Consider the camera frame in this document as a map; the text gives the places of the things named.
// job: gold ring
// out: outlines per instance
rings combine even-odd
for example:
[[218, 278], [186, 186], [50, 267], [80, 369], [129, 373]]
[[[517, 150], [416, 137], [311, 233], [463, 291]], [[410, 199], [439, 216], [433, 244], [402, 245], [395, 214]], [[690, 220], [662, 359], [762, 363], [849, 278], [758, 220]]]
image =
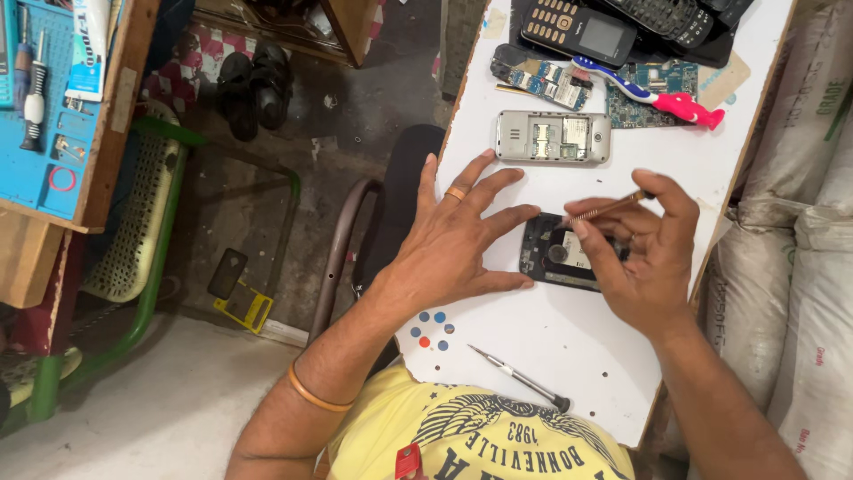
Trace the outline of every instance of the gold ring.
[[447, 196], [447, 195], [455, 196], [461, 202], [461, 201], [465, 200], [465, 195], [467, 195], [467, 193], [465, 193], [462, 190], [457, 189], [456, 187], [450, 187], [449, 189], [447, 189], [447, 191], [445, 191], [444, 195], [445, 196]]

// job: sandal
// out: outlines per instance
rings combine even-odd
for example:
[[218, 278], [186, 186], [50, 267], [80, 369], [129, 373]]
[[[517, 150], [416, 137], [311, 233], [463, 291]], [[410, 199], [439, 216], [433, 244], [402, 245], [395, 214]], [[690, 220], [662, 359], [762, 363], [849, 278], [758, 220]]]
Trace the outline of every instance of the sandal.
[[242, 142], [258, 135], [258, 116], [249, 82], [252, 61], [241, 52], [234, 52], [222, 62], [217, 80], [217, 107], [228, 121], [231, 134]]
[[287, 105], [293, 96], [293, 76], [287, 55], [278, 44], [261, 41], [252, 59], [252, 79], [249, 81], [258, 123], [276, 130], [287, 120]]

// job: red rubber band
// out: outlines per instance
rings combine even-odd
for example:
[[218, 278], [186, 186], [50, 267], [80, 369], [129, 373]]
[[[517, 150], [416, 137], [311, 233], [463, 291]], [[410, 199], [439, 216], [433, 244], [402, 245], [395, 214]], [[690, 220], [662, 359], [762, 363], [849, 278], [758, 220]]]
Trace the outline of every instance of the red rubber band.
[[[53, 176], [56, 175], [56, 172], [59, 172], [60, 170], [67, 170], [71, 174], [71, 184], [68, 185], [68, 187], [64, 188], [64, 189], [57, 187], [53, 181]], [[68, 168], [54, 167], [54, 169], [50, 171], [50, 175], [48, 175], [48, 184], [50, 185], [50, 188], [52, 188], [56, 191], [69, 191], [70, 189], [74, 188], [74, 185], [77, 184], [77, 175], [74, 174], [73, 170], [70, 170]]]

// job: hand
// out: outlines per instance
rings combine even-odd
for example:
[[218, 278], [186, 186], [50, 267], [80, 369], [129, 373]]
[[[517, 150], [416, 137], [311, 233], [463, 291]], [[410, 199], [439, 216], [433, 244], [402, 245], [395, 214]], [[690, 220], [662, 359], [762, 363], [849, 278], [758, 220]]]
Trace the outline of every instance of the hand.
[[480, 218], [499, 191], [524, 177], [520, 168], [504, 168], [477, 183], [494, 159], [495, 151], [486, 150], [453, 181], [454, 187], [467, 194], [465, 200], [445, 195], [436, 202], [438, 161], [432, 154], [426, 158], [412, 230], [397, 258], [377, 275], [367, 295], [381, 295], [382, 303], [393, 305], [408, 320], [422, 310], [463, 298], [533, 286], [533, 280], [522, 273], [483, 268], [483, 252], [540, 211], [533, 205], [519, 205]]
[[[591, 221], [578, 221], [574, 231], [589, 257], [607, 305], [652, 344], [694, 327], [688, 306], [693, 234], [699, 207], [669, 177], [635, 170], [634, 182], [657, 196], [664, 207], [661, 219], [634, 204]], [[566, 204], [568, 216], [603, 207], [613, 199], [588, 198]], [[604, 235], [630, 243], [631, 255], [622, 263]]]

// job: yellow t-shirt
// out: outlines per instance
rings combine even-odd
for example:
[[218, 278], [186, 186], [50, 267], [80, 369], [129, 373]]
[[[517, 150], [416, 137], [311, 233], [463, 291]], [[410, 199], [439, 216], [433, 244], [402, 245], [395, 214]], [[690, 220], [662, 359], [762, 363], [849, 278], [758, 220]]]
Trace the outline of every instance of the yellow t-shirt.
[[405, 366], [371, 378], [328, 445], [333, 480], [392, 480], [418, 442], [435, 480], [633, 479], [598, 425], [470, 385], [417, 383]]

